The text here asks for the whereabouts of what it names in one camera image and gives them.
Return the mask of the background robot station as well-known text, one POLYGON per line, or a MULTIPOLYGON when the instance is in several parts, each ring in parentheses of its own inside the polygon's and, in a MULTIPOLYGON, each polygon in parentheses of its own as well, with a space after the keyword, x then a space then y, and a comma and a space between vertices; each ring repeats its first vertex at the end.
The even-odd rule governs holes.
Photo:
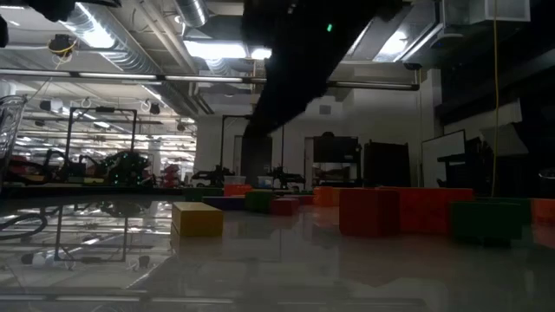
POLYGON ((135 151, 109 154, 103 159, 81 154, 77 161, 57 150, 48 150, 42 167, 50 181, 89 185, 138 186, 147 174, 148 158, 135 151))

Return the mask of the small green block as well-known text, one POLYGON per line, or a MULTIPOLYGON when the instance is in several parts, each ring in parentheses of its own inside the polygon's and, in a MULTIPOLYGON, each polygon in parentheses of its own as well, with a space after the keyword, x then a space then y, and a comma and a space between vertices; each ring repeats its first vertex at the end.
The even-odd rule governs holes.
POLYGON ((491 198, 477 197, 478 202, 494 203, 494 204, 514 204, 519 207, 519 220, 523 225, 528 225, 532 221, 532 204, 529 198, 491 198))
POLYGON ((245 194, 245 209, 249 212, 269 214, 273 199, 274 194, 272 192, 247 192, 245 194))
POLYGON ((521 206, 484 201, 453 202, 450 233, 458 243, 510 247, 523 232, 521 206))

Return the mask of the clear plastic bin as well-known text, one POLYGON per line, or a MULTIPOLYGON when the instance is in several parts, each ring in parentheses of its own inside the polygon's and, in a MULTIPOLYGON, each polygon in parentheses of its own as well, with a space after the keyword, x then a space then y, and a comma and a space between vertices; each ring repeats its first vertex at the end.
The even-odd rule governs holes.
POLYGON ((0 191, 8 171, 26 103, 25 96, 6 95, 0 98, 0 191))

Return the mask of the small orange block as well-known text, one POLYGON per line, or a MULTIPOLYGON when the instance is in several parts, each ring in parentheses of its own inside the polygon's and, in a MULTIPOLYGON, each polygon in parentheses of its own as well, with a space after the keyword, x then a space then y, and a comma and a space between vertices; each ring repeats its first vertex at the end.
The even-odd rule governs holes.
POLYGON ((313 204, 321 207, 339 206, 339 196, 339 188, 318 186, 313 189, 313 204))

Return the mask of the white ceiling duct box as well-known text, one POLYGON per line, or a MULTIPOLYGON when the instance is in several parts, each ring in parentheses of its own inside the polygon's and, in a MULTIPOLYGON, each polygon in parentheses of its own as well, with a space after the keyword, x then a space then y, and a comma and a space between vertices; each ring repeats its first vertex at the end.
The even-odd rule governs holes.
POLYGON ((442 0, 448 25, 471 25, 485 21, 530 22, 530 0, 442 0))

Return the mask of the red background machine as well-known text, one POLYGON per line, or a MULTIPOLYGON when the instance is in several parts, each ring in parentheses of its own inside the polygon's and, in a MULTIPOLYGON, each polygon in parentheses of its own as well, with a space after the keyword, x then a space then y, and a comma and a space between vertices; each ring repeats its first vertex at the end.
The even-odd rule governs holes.
POLYGON ((166 188, 178 187, 180 185, 180 167, 171 164, 161 172, 161 182, 166 188))

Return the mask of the black background desk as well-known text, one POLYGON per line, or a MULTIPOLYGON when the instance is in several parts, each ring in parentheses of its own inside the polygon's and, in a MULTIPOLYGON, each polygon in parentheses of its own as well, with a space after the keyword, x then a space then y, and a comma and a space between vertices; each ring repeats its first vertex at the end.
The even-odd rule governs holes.
POLYGON ((465 142, 465 152, 439 157, 445 166, 446 177, 437 178, 440 187, 469 188, 479 196, 492 190, 493 149, 479 137, 465 142))

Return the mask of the black cabinet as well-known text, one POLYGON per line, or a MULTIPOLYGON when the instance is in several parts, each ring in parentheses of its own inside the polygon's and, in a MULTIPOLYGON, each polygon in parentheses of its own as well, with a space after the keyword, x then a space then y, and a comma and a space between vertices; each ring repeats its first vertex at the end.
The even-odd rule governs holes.
POLYGON ((408 143, 399 145, 370 140, 363 148, 366 186, 410 187, 408 143))

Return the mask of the rectangular metal ceiling duct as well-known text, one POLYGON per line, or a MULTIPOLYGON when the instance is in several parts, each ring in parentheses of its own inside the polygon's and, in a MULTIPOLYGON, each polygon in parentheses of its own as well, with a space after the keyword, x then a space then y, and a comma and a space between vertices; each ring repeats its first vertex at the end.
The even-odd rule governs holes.
POLYGON ((369 22, 342 64, 408 62, 442 29, 441 5, 441 0, 403 0, 403 8, 390 21, 375 18, 369 22))

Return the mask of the yellow block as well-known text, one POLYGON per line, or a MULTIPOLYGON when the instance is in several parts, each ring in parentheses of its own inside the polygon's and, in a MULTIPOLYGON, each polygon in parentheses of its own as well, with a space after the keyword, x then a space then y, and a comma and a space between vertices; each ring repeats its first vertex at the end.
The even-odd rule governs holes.
POLYGON ((220 237, 224 213, 202 202, 175 202, 172 223, 182 237, 220 237))

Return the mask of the black gantry frame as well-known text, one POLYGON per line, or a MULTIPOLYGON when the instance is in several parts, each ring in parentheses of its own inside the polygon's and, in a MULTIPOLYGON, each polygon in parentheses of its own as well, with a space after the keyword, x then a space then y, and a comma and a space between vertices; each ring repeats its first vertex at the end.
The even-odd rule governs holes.
MULTIPOLYGON (((233 121, 239 121, 242 120, 245 122, 245 127, 248 128, 250 121, 251 121, 251 116, 250 115, 229 115, 229 114, 224 114, 222 116, 221 119, 221 124, 220 124, 220 142, 219 142, 219 166, 220 167, 224 167, 225 166, 225 157, 227 155, 231 155, 232 157, 235 156, 235 143, 236 143, 236 136, 233 136, 232 138, 227 138, 226 137, 226 127, 230 126, 232 124, 233 121)), ((235 161, 232 162, 232 167, 230 168, 230 170, 234 173, 236 173, 239 176, 242 176, 240 173, 240 165, 241 165, 241 143, 242 143, 242 139, 243 138, 264 138, 264 137, 272 137, 272 159, 273 159, 273 144, 274 144, 274 139, 273 136, 271 134, 266 134, 265 136, 261 136, 259 134, 251 134, 248 133, 246 136, 239 135, 239 147, 238 147, 238 166, 235 165, 235 161)), ((265 176, 272 176, 271 172, 273 171, 274 165, 272 164, 272 160, 271 160, 271 169, 270 171, 268 171, 268 173, 265 176)))
MULTIPOLYGON (((85 108, 85 107, 71 107, 69 109, 69 120, 68 120, 68 129, 67 129, 67 137, 66 137, 66 146, 65 146, 65 153, 63 154, 63 158, 64 158, 64 162, 63 162, 63 168, 69 168, 71 160, 69 157, 69 149, 71 147, 71 135, 72 135, 72 128, 73 128, 73 124, 75 122, 78 122, 81 120, 81 117, 86 114, 89 111, 89 108, 85 108), (74 119, 74 113, 76 111, 82 111, 82 115, 80 117, 77 117, 76 119, 74 119)), ((122 113, 122 114, 126 114, 126 113, 131 113, 133 115, 133 121, 132 121, 132 132, 131 132, 131 142, 130 142, 130 149, 129 151, 131 153, 134 152, 134 148, 135 148, 135 136, 136 136, 136 125, 137 125, 137 121, 138 121, 138 112, 136 109, 129 109, 129 108, 116 108, 116 107, 106 107, 106 106, 100 106, 100 107, 95 107, 94 111, 97 113, 102 113, 102 114, 115 114, 116 112, 122 113)))

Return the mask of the round silver duct pipe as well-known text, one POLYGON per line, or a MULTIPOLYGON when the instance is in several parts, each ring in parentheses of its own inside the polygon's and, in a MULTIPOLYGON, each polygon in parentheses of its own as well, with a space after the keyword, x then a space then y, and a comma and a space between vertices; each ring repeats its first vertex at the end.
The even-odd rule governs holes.
POLYGON ((190 28, 202 27, 210 14, 205 0, 174 0, 183 22, 190 28))

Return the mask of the black monitor screen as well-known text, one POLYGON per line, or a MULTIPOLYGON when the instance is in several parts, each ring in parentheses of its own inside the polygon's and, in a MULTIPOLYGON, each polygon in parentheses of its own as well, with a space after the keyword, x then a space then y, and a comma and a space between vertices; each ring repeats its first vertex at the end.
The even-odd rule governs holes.
POLYGON ((357 137, 326 133, 313 138, 313 161, 357 164, 360 162, 360 147, 357 137))

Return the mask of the ribbed silver ceiling duct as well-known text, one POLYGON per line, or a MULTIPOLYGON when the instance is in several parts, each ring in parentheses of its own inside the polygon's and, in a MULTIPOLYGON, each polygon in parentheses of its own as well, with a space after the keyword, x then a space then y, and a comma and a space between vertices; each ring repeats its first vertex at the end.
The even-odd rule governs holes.
MULTIPOLYGON (((77 3, 62 25, 89 47, 101 49, 102 57, 116 66, 121 74, 162 73, 162 69, 106 7, 77 3)), ((143 88, 177 114, 193 117, 206 110, 172 82, 145 84, 143 88)))

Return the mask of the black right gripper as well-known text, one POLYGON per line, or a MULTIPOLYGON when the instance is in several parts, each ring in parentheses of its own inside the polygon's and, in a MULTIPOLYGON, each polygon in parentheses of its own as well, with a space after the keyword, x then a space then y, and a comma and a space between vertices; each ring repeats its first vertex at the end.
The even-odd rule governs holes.
POLYGON ((376 18, 391 19, 391 0, 244 0, 244 42, 271 51, 267 82, 244 136, 267 136, 322 97, 333 71, 376 18))

